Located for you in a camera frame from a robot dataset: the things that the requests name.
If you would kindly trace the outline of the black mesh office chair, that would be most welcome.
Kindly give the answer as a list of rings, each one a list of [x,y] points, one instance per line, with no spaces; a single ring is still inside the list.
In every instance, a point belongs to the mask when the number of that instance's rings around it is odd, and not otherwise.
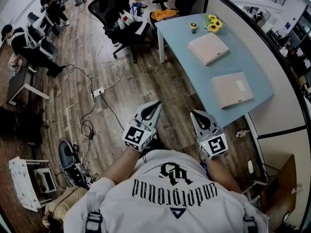
[[[139,44],[152,45],[151,41],[145,39],[146,33],[150,28],[149,23],[147,23],[141,35],[134,33],[134,23],[126,26],[123,30],[120,29],[118,25],[118,19],[120,18],[119,12],[123,13],[123,10],[130,11],[129,0],[93,0],[88,5],[88,10],[102,23],[105,35],[107,35],[112,43],[121,44],[113,52],[114,58],[117,57],[116,53],[120,50],[129,47],[133,56],[133,62],[137,63],[137,54],[134,46]]]

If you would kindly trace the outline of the white paper sheets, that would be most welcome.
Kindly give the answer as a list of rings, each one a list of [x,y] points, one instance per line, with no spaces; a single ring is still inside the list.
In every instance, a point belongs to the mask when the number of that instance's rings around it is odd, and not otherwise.
[[[134,17],[134,33],[141,35],[147,26],[148,20],[143,17]]]

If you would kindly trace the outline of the white printed t-shirt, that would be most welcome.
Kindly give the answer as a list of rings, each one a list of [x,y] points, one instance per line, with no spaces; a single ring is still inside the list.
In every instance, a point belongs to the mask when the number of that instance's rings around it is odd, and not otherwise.
[[[268,233],[268,225],[191,156],[153,150],[122,183],[93,183],[66,213],[64,233]]]

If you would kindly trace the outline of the orange cloth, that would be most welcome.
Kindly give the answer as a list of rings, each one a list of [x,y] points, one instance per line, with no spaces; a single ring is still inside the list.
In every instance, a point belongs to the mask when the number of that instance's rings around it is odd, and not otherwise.
[[[173,17],[178,15],[179,11],[178,10],[173,10],[173,9],[157,9],[151,13],[151,18],[156,21],[162,21],[167,17]]]

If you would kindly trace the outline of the white patterned board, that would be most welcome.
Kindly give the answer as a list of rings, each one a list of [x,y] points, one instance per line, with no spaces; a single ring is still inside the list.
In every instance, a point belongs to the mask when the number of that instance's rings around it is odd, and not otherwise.
[[[41,208],[41,205],[32,186],[26,161],[19,157],[10,160],[9,170],[11,172],[17,197],[22,206],[26,209],[37,212],[38,209]]]

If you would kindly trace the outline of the white power strip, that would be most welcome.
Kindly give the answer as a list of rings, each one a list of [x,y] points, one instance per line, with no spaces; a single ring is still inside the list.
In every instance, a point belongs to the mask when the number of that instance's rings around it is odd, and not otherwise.
[[[91,97],[95,99],[96,97],[101,96],[103,93],[104,93],[104,88],[101,87],[97,90],[91,91]]]

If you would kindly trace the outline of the person's left forearm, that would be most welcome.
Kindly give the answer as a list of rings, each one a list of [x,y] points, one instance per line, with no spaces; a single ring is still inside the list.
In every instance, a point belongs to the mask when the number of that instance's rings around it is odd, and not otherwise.
[[[103,173],[104,178],[112,180],[115,184],[127,180],[140,158],[141,153],[131,148],[127,148],[120,157],[112,163]]]

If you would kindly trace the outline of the white metal rack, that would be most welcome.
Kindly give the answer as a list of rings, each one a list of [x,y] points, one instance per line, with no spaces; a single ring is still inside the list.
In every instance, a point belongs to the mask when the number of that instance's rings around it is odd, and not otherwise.
[[[242,194],[245,195],[251,204],[255,204],[260,198],[260,193],[267,183],[254,180],[253,183],[246,188]]]

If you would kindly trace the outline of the brown desk black legs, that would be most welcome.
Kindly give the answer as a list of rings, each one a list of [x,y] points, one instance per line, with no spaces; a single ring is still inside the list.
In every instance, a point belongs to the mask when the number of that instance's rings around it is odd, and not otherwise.
[[[274,232],[294,211],[296,205],[296,166],[292,155],[260,193],[262,212],[268,216],[268,230]]]

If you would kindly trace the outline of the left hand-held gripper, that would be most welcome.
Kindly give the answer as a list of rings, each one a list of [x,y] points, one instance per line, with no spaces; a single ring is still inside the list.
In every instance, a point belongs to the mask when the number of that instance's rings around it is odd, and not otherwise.
[[[156,135],[156,123],[162,102],[152,101],[137,108],[132,121],[125,125],[122,142],[125,146],[142,152]]]

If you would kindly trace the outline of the dark desk white legs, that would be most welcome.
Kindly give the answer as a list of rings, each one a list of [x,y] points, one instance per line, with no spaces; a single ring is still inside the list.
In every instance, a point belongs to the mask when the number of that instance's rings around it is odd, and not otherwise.
[[[22,91],[22,89],[27,89],[32,93],[35,93],[36,95],[49,100],[50,97],[39,91],[38,89],[34,88],[32,86],[32,82],[27,83],[26,82],[26,75],[30,73],[31,78],[34,77],[36,74],[36,70],[29,67],[27,61],[24,58],[21,58],[22,64],[20,67],[19,73],[15,74],[12,78],[12,80],[9,82],[8,91],[7,91],[7,104],[15,106],[16,102],[14,101],[14,98]]]

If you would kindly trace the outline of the grey shell chair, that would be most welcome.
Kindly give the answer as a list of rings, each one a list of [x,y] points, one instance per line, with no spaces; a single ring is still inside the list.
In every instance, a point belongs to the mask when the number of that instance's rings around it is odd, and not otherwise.
[[[57,48],[49,42],[46,38],[41,39],[39,42],[39,49],[44,53],[50,60],[55,61],[58,56]]]

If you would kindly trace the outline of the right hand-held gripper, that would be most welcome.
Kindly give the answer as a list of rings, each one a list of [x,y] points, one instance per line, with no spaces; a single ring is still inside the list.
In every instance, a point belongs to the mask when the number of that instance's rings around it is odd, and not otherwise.
[[[227,152],[228,143],[225,134],[222,132],[221,128],[216,128],[218,124],[214,116],[205,111],[193,110],[190,113],[190,117],[193,122],[195,133],[198,136],[197,143],[199,149],[208,159],[217,158]],[[203,136],[204,131],[213,132]]]

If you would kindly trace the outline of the white pouch red mark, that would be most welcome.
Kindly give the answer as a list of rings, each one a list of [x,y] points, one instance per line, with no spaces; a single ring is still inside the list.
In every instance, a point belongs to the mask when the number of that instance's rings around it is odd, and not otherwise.
[[[126,26],[130,26],[135,22],[133,15],[125,10],[123,13],[119,12],[120,18],[118,19],[118,25],[121,30],[125,29]]]

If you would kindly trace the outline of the beige cardboard box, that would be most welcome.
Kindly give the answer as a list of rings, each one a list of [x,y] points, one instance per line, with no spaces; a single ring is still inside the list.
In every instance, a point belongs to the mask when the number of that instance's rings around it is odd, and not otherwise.
[[[243,72],[213,77],[211,83],[221,109],[254,98]]]
[[[228,46],[214,33],[190,41],[188,48],[205,66],[229,52]]]

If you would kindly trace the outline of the yellow sunflower bouquet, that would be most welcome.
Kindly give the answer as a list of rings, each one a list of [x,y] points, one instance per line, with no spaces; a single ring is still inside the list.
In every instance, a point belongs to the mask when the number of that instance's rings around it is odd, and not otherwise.
[[[216,33],[223,25],[222,21],[218,19],[215,15],[204,14],[204,17],[204,28],[207,29],[209,32]]]

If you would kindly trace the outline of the tan fabric bag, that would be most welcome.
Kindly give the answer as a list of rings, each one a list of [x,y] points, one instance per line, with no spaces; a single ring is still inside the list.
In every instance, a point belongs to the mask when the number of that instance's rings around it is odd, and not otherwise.
[[[46,205],[42,223],[49,233],[64,233],[63,224],[66,213],[87,191],[80,186],[70,187],[61,196]]]

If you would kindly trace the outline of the person's right forearm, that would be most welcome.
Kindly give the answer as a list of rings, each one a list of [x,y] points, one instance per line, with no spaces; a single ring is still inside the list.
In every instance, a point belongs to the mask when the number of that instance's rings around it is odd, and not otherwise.
[[[219,157],[214,159],[207,159],[207,170],[212,181],[219,183],[228,191],[233,191],[240,194],[242,193],[236,180],[233,178]]]

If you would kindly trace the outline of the white open crate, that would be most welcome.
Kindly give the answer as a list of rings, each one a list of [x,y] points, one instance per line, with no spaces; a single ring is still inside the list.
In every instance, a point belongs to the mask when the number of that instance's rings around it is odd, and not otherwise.
[[[34,170],[39,188],[43,193],[51,193],[57,191],[50,168],[39,168]]]

